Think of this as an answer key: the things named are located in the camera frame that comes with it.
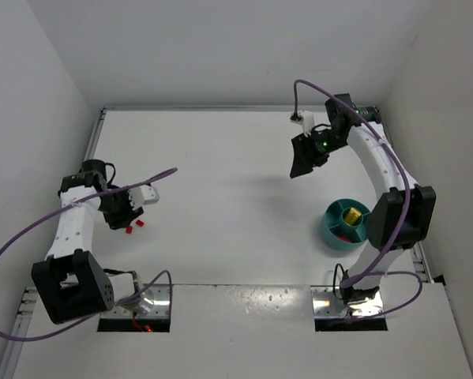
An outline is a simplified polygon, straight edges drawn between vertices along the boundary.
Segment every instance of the red object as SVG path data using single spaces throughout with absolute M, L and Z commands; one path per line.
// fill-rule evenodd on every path
M 338 237 L 338 238 L 341 239 L 342 241 L 352 243 L 352 241 L 351 241 L 350 239 L 347 239 L 347 238 L 345 238 L 345 237 L 342 237 L 341 235 L 337 235 L 336 237 Z
M 136 322 L 136 314 L 133 315 L 133 326 L 140 332 L 143 332 L 143 328 Z

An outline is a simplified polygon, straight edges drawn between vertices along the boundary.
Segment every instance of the metal plate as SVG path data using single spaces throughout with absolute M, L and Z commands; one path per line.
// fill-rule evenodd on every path
M 38 300 L 38 291 L 34 287 L 26 287 L 22 295 L 21 304 L 17 311 L 17 318 L 11 332 L 12 336 L 26 337 L 32 311 Z M 5 354 L 0 365 L 0 379 L 11 379 L 21 354 L 23 342 L 8 341 Z
M 387 330 L 385 316 L 357 321 L 358 318 L 374 316 L 384 311 L 380 291 L 373 299 L 348 305 L 334 296 L 331 287 L 311 287 L 311 293 L 313 319 L 315 320 L 315 330 L 318 332 Z M 350 317 L 351 321 L 333 322 L 335 320 L 342 321 L 346 317 Z
M 146 323 L 152 326 L 157 332 L 169 332 L 169 306 L 170 289 L 167 285 L 155 285 L 150 287 L 147 292 L 152 295 L 146 298 L 148 313 L 139 313 L 136 316 L 138 324 Z M 98 332 L 129 332 L 133 321 L 133 312 L 125 310 L 121 306 L 102 313 L 99 317 Z

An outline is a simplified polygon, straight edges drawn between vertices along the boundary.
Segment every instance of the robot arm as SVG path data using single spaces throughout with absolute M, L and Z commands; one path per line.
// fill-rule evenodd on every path
M 348 94 L 336 97 L 347 104 L 353 104 Z M 331 122 L 329 129 L 316 131 L 311 112 L 303 111 L 291 117 L 292 122 L 302 125 L 303 128 L 303 133 L 292 140 L 295 155 L 291 178 L 308 174 L 314 167 L 322 166 L 328 161 L 330 152 L 347 145 L 359 156 L 379 200 L 366 221 L 369 243 L 365 245 L 355 264 L 347 270 L 344 277 L 347 279 L 364 272 L 389 240 L 403 210 L 404 180 L 394 162 L 381 147 L 382 144 L 387 144 L 392 151 L 385 139 L 381 117 L 376 108 L 353 106 L 365 120 L 371 122 L 372 127 L 380 134 L 379 141 L 365 126 L 360 126 L 359 121 L 337 102 L 331 99 L 325 105 Z M 374 272 L 387 272 L 394 260 L 405 249 L 410 249 L 427 235 L 436 194 L 432 187 L 421 187 L 406 170 L 404 173 L 411 188 L 411 204 L 396 241 L 374 268 Z M 380 281 L 381 276 L 366 276 L 353 286 L 342 288 L 343 301 L 348 303 L 372 298 L 379 289 Z
M 107 188 L 106 163 L 91 159 L 80 172 L 62 180 L 62 207 Z M 60 216 L 54 243 L 45 261 L 32 266 L 32 279 L 52 322 L 66 321 L 111 310 L 120 298 L 136 293 L 136 276 L 122 272 L 108 276 L 92 256 L 92 232 L 96 213 L 102 212 L 111 229 L 128 227 L 143 213 L 143 205 L 155 204 L 159 194 L 152 186 L 140 186 L 76 204 Z

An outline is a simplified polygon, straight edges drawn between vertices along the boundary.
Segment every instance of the teal container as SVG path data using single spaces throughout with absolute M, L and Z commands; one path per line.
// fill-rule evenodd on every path
M 350 208 L 356 208 L 362 213 L 355 225 L 348 225 L 343 219 Z M 335 250 L 355 250 L 368 239 L 366 221 L 369 216 L 370 210 L 356 200 L 341 199 L 335 201 L 328 206 L 324 217 L 322 217 L 322 239 Z

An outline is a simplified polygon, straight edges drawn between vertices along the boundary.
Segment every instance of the white floor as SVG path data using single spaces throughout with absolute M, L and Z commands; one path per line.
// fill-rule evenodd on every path
M 427 284 L 416 303 L 389 316 L 387 332 L 314 331 L 309 286 L 330 284 L 335 263 L 349 268 L 358 256 L 324 245 L 320 218 L 334 200 L 372 208 L 376 198 L 349 148 L 290 180 L 290 139 L 300 129 L 288 116 L 109 111 L 95 157 L 115 164 L 115 184 L 169 167 L 178 172 L 156 183 L 161 199 L 145 209 L 144 228 L 126 235 L 100 217 L 93 253 L 103 267 L 134 269 L 144 280 L 171 270 L 171 332 L 97 333 L 95 318 L 26 343 L 15 379 L 471 377 L 439 284 Z M 412 270 L 410 255 L 392 269 Z M 385 307 L 416 286 L 408 278 L 384 280 Z M 29 335 L 55 328 L 38 304 Z

